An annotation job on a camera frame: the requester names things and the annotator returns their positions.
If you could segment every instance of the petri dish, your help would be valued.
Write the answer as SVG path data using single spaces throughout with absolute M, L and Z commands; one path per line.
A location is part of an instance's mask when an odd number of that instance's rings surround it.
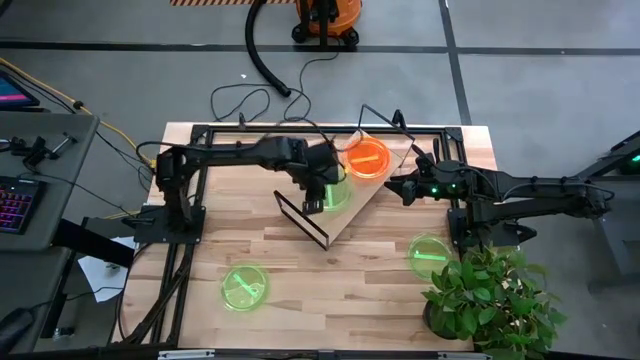
M 233 311 L 251 311 L 264 303 L 269 293 L 267 274 L 258 266 L 233 267 L 222 281 L 222 299 Z
M 436 237 L 420 234 L 413 238 L 409 251 L 409 267 L 420 279 L 431 280 L 431 273 L 440 274 L 452 258 L 449 248 Z
M 380 140 L 365 136 L 347 145 L 345 166 L 353 175 L 375 179 L 386 173 L 391 162 L 389 148 Z
M 344 177 L 340 170 L 340 179 Z M 347 176 L 343 181 L 335 185 L 327 185 L 325 188 L 324 210 L 338 211 L 343 209 L 351 198 L 351 182 Z

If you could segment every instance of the orange petri dish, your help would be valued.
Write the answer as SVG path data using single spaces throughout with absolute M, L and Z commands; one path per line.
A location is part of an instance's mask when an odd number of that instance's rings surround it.
M 375 179 L 389 168 L 391 154 L 380 140 L 365 136 L 347 145 L 345 166 L 353 175 L 364 179 Z

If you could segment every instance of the wooden table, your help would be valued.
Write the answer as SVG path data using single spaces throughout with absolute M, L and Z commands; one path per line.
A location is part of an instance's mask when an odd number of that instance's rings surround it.
M 193 124 L 168 123 L 163 141 L 188 143 Z M 488 128 L 462 129 L 469 164 L 495 169 Z M 215 143 L 252 142 L 259 136 L 218 133 Z M 406 149 L 407 140 L 401 135 L 376 137 L 391 149 Z M 432 136 L 416 138 L 421 148 L 432 148 Z M 414 168 L 412 154 L 398 171 L 406 173 Z M 451 247 L 445 217 L 448 201 L 423 199 L 404 207 L 397 195 L 382 188 L 329 251 L 324 251 L 280 213 L 273 197 L 276 188 L 285 195 L 299 191 L 286 173 L 257 166 L 210 169 L 203 202 L 207 221 L 191 270 L 180 347 L 473 348 L 470 341 L 439 338 L 423 324 L 425 299 L 420 292 L 430 284 L 418 279 L 408 266 L 409 243 L 420 233 L 435 235 Z M 155 187 L 149 203 L 163 204 Z M 142 320 L 158 296 L 166 251 L 166 245 L 150 246 L 131 271 L 122 314 L 126 333 Z M 246 262 L 258 263 L 268 271 L 269 298 L 253 312 L 226 310 L 220 280 L 231 265 Z M 171 314 L 169 310 L 165 334 Z

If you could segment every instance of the gray floor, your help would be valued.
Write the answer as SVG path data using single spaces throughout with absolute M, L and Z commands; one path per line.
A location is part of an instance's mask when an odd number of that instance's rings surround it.
M 640 5 L 634 0 L 448 4 L 458 46 L 640 47 Z M 0 40 L 243 44 L 247 9 L 172 8 L 168 0 L 19 0 L 0 19 Z M 257 42 L 291 44 L 295 23 L 293 6 L 267 6 Z M 437 0 L 364 0 L 357 28 L 364 45 L 446 45 Z M 0 56 L 82 99 L 137 142 L 160 139 L 167 121 L 211 120 L 209 93 L 217 86 L 262 82 L 244 52 L 0 50 Z M 304 61 L 318 54 L 262 56 L 274 73 L 296 84 Z M 572 175 L 640 127 L 640 57 L 461 55 L 460 66 L 471 120 L 489 126 L 500 169 L 514 175 Z M 315 121 L 355 121 L 360 105 L 368 103 L 386 114 L 401 108 L 413 124 L 460 124 L 446 54 L 341 54 L 307 71 Z M 221 94 L 216 106 L 224 112 L 244 94 Z M 252 99 L 245 114 L 263 102 Z M 285 106 L 274 94 L 264 118 L 279 120 Z M 136 172 L 99 141 L 79 182 L 129 209 L 146 198 Z M 67 217 L 113 212 L 78 190 Z M 554 348 L 640 358 L 638 289 L 587 292 L 588 280 L 612 271 L 591 223 L 556 216 L 527 224 L 539 236 L 524 245 L 526 253 L 549 268 L 549 287 L 564 299 L 559 307 L 570 318 Z

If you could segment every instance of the rgb keyboard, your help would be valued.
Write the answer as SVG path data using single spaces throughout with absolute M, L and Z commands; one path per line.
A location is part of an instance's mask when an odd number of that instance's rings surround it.
M 25 232 L 43 187 L 40 181 L 0 176 L 0 233 Z

